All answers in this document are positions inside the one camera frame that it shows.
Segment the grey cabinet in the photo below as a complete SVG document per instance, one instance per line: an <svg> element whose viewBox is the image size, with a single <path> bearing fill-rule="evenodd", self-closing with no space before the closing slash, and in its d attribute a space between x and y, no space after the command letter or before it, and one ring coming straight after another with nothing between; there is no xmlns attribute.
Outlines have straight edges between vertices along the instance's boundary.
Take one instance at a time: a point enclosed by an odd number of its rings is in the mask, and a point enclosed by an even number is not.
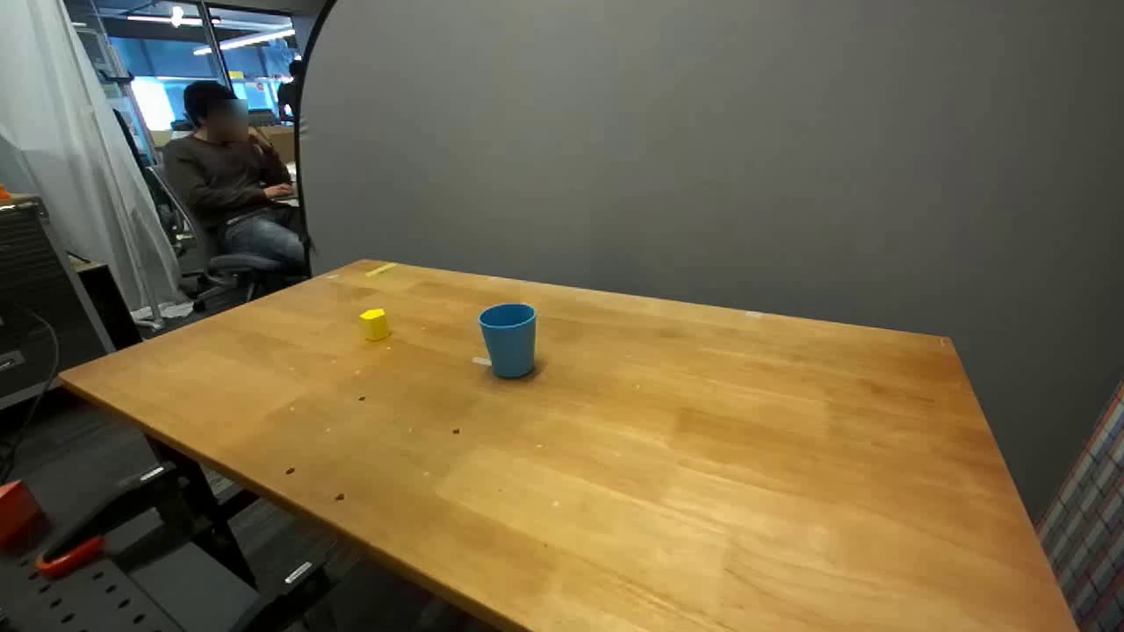
<svg viewBox="0 0 1124 632"><path fill-rule="evenodd" d="M109 354L112 341L39 198L0 211L0 409L43 394L62 368Z"/></svg>

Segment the orange handled clamp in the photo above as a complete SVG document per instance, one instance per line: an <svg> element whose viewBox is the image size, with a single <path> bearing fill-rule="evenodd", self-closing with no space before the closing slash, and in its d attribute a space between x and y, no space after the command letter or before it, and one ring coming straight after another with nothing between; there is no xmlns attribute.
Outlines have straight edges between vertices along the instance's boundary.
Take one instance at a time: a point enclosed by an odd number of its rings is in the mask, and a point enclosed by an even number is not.
<svg viewBox="0 0 1124 632"><path fill-rule="evenodd" d="M105 550L105 538L89 538L89 542L74 544L70 550L39 554L34 572L46 578L62 578L67 572L95 561L103 550Z"/></svg>

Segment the seated man in dark sweater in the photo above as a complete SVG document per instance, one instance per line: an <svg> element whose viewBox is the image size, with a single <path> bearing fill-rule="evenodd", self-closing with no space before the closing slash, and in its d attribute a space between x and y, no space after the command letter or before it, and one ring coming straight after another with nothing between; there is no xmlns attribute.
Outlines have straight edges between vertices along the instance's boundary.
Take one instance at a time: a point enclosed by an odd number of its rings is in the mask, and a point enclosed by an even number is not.
<svg viewBox="0 0 1124 632"><path fill-rule="evenodd" d="M254 252L285 269L307 267L294 222L294 184L281 155L240 123L240 97L217 80L184 93L190 133L170 139L163 172L184 211L225 249Z"/></svg>

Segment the black perforated breadboard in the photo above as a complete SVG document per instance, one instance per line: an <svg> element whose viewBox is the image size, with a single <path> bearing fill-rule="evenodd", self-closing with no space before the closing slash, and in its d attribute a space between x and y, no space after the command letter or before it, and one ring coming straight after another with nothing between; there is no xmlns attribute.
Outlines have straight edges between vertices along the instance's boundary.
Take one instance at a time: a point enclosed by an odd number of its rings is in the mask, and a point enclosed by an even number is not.
<svg viewBox="0 0 1124 632"><path fill-rule="evenodd" d="M231 632L255 592L197 550L139 569L100 558L46 578L27 558L0 561L2 632Z"/></svg>

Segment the yellow cube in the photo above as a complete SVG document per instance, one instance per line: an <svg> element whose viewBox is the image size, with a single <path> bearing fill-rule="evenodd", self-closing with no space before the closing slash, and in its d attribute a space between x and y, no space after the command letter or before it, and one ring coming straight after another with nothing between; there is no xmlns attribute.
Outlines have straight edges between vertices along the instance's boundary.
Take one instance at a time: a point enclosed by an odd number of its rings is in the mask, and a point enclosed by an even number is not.
<svg viewBox="0 0 1124 632"><path fill-rule="evenodd" d="M395 336L389 329L389 317L382 309L361 309L358 311L358 325L365 332L369 343L382 343Z"/></svg>

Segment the blue plastic cup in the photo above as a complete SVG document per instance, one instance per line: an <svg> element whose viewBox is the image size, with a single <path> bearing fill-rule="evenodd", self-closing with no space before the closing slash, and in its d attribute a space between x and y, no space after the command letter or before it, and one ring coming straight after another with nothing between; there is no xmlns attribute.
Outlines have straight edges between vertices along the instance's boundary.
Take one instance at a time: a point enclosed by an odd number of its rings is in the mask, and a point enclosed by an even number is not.
<svg viewBox="0 0 1124 632"><path fill-rule="evenodd" d="M534 372L536 311L525 302L487 304L479 317L491 372L526 380Z"/></svg>

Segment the black table leg frame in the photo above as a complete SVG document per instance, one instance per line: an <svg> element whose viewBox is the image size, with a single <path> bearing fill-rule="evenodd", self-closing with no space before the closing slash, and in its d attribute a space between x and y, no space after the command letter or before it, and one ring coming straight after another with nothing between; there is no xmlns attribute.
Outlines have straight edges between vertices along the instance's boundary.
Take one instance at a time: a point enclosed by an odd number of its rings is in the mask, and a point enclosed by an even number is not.
<svg viewBox="0 0 1124 632"><path fill-rule="evenodd" d="M112 529L143 513L156 513L157 526L143 542L136 542L143 567L172 550L199 550L255 592L231 632L288 632L290 625L307 625L334 591L330 572L320 561L307 558L278 583L259 588L251 558L231 534L231 516L254 502L254 492L217 499L197 459L177 454L157 440L151 440L151 454L156 465L148 471L124 476L39 554L70 550L89 538L109 542Z"/></svg>

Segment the white curtain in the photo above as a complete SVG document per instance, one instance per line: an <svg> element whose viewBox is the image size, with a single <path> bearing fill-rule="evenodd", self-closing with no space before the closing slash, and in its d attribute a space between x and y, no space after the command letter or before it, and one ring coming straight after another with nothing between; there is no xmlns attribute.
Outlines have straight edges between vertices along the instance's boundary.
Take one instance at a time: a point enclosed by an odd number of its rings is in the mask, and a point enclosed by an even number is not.
<svg viewBox="0 0 1124 632"><path fill-rule="evenodd" d="M39 193L67 252L131 309L179 302L179 263L62 0L0 0L2 184Z"/></svg>

